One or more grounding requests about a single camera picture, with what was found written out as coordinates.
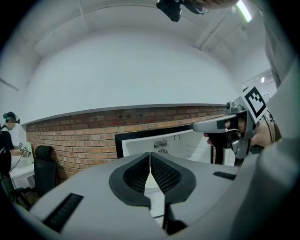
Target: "table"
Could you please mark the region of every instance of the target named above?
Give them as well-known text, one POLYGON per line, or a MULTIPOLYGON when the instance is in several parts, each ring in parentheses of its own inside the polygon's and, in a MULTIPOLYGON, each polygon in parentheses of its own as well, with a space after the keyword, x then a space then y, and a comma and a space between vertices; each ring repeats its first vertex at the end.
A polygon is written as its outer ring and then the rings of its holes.
POLYGON ((21 159, 9 175, 13 182, 14 189, 35 187, 34 165, 29 159, 21 159))

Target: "hair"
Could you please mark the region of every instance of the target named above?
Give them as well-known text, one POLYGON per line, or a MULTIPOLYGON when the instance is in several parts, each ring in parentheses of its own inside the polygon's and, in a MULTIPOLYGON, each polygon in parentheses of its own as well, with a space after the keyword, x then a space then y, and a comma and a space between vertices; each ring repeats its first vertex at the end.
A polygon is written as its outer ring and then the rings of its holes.
POLYGON ((9 120, 11 119, 16 119, 15 114, 13 112, 3 114, 3 118, 5 119, 5 122, 9 122, 9 120))

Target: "air vent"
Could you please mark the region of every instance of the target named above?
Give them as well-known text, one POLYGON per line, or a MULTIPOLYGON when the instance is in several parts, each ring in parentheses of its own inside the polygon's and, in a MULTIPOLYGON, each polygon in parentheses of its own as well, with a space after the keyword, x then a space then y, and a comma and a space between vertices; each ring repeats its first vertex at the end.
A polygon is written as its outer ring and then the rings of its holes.
POLYGON ((59 233, 82 199, 83 196, 71 193, 50 214, 44 224, 59 233))
POLYGON ((166 139, 160 139, 154 141, 154 148, 163 148, 168 146, 166 139))
POLYGON ((158 150, 158 153, 164 153, 164 154, 168 154, 169 155, 169 152, 166 149, 160 149, 160 150, 158 150))

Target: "ceiling light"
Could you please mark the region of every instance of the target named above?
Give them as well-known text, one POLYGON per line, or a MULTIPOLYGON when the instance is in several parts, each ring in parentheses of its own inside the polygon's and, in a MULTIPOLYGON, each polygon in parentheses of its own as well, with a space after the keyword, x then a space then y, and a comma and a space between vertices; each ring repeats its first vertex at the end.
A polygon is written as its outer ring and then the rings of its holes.
POLYGON ((239 0, 239 2, 236 5, 239 7, 239 9, 242 12, 242 14, 244 15, 246 21, 250 22, 252 20, 252 16, 251 16, 248 8, 246 7, 245 3, 243 2, 243 0, 239 0))

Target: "person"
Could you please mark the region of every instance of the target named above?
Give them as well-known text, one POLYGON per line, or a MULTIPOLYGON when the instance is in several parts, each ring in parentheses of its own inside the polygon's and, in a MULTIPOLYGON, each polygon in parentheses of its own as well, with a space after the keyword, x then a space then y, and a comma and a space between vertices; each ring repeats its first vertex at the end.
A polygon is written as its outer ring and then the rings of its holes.
MULTIPOLYGON (((206 9, 223 9, 234 6, 239 0, 192 0, 197 5, 206 9)), ((287 76, 293 63, 299 61, 296 51, 291 47, 286 35, 282 31, 278 20, 268 6, 267 1, 263 0, 249 0, 254 3, 262 12, 263 22, 266 29, 265 49, 266 55, 271 67, 272 75, 277 88, 287 76)), ((230 121, 225 124, 226 128, 230 127, 230 121)), ((239 131, 244 133, 246 131, 246 120, 239 119, 239 131)), ((267 147, 273 142, 279 141, 281 138, 277 125, 269 124, 264 120, 258 122, 255 135, 251 139, 251 146, 260 145, 267 147)))
POLYGON ((14 189, 9 173, 11 168, 11 156, 23 156, 26 153, 12 143, 10 132, 15 128, 16 115, 13 112, 3 114, 4 125, 0 128, 0 181, 11 201, 14 201, 9 193, 14 189))

